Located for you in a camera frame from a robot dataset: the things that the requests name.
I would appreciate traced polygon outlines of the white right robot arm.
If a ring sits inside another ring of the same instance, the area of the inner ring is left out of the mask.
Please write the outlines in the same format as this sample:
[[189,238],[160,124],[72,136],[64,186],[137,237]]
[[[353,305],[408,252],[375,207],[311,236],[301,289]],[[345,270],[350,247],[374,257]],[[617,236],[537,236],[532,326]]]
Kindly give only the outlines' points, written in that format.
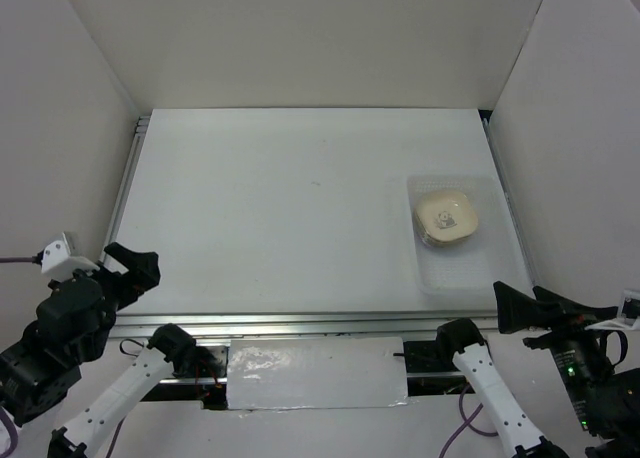
[[[617,306],[597,308],[540,286],[534,287],[531,296],[501,281],[495,282],[493,289],[500,333],[543,330],[543,335],[526,338],[523,343],[529,349],[551,353],[582,429],[603,439],[603,444],[586,448],[586,455],[638,456],[639,371],[618,373],[607,356],[608,338],[613,334],[620,338],[620,355],[627,355],[626,335],[639,328],[638,291],[625,291]],[[564,456],[520,407],[470,319],[440,326],[435,349],[438,363],[459,370],[478,395],[506,456]]]

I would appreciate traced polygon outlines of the cream plate back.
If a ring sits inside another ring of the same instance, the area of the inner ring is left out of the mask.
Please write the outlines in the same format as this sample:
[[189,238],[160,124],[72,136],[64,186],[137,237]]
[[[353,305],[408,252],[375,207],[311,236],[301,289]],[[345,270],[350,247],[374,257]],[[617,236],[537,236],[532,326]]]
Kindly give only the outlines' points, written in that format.
[[433,247],[464,242],[479,228],[479,218],[471,201],[456,189],[422,195],[413,206],[412,218],[420,240]]

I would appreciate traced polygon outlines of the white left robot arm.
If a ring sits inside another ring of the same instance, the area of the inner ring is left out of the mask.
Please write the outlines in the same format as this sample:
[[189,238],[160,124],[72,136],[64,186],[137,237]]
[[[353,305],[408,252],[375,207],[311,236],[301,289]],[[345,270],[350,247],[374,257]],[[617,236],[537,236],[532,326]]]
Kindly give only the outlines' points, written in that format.
[[129,359],[115,356],[117,315],[161,279],[154,252],[118,243],[105,254],[118,269],[85,257],[61,233],[24,257],[49,294],[18,340],[1,351],[1,454],[94,457],[162,380],[196,368],[195,340],[175,324],[159,327]]

